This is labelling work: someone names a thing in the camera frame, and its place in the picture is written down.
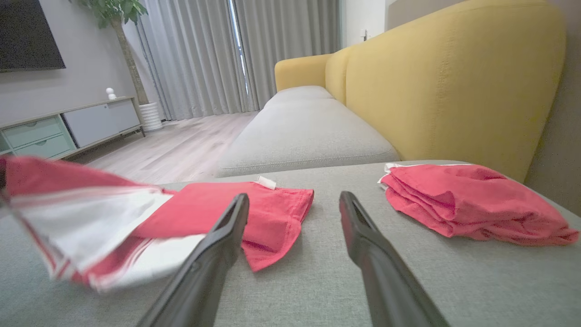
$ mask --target curtain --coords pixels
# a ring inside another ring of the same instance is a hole
[[[274,65],[340,49],[338,0],[232,0],[254,109],[276,93]]]
[[[228,0],[143,4],[138,30],[169,119],[252,110]]]

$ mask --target white plant pot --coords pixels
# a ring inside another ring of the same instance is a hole
[[[162,120],[159,118],[159,111],[157,110],[157,102],[140,105],[139,111],[144,121],[144,131],[154,131],[163,128]]]

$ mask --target gray sofa cushion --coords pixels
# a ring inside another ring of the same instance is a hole
[[[451,326],[578,326],[581,244],[447,239],[394,211],[376,184],[382,175],[381,163],[264,174],[281,187],[314,189],[313,206],[295,245],[273,266],[252,273],[241,253],[227,275],[215,326],[371,326],[361,272],[347,255],[340,224],[342,190],[359,198]],[[581,218],[549,202],[581,228]],[[105,295],[51,282],[16,227],[0,219],[0,326],[135,326],[167,282]]]
[[[322,87],[277,93],[218,163],[218,177],[399,160],[375,129]]]

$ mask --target green leaves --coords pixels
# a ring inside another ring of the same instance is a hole
[[[147,9],[139,0],[69,0],[88,8],[97,18],[100,29],[107,27],[113,19],[123,19],[124,23],[137,22]]]

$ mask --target sofa armrest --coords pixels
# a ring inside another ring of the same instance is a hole
[[[274,66],[277,92],[297,86],[325,87],[325,66],[332,54],[286,59]]]

